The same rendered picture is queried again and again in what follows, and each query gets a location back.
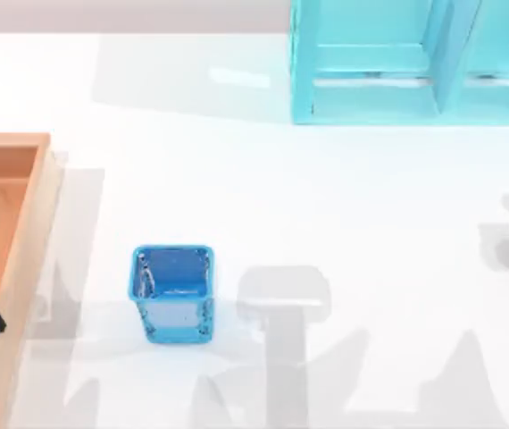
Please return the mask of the shallow salmon-coloured box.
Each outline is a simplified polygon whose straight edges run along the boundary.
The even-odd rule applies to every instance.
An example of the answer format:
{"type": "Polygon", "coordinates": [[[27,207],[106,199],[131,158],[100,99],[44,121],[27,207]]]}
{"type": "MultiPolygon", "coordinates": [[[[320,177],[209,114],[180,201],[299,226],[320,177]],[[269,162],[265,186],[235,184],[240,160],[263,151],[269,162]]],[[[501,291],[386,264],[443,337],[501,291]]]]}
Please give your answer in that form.
{"type": "Polygon", "coordinates": [[[0,429],[6,429],[62,168],[47,133],[0,133],[0,429]]]}

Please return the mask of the light blue rack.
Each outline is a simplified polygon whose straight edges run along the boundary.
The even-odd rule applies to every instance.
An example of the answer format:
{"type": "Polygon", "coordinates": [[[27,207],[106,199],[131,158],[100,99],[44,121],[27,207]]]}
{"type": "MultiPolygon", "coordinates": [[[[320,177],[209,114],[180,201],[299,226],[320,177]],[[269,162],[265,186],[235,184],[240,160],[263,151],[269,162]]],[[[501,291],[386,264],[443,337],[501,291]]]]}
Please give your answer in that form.
{"type": "Polygon", "coordinates": [[[509,0],[290,0],[297,124],[509,126],[509,0]]]}

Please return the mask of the blue square plant pot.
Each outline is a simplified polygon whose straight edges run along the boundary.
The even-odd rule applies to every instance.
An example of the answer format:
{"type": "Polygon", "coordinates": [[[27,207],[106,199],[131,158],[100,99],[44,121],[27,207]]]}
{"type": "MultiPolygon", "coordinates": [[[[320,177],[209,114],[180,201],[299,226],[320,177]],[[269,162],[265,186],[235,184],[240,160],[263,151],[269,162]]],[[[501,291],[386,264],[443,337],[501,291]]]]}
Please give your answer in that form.
{"type": "Polygon", "coordinates": [[[141,245],[131,255],[128,296],[156,344],[203,344],[213,337],[213,250],[206,245],[141,245]]]}

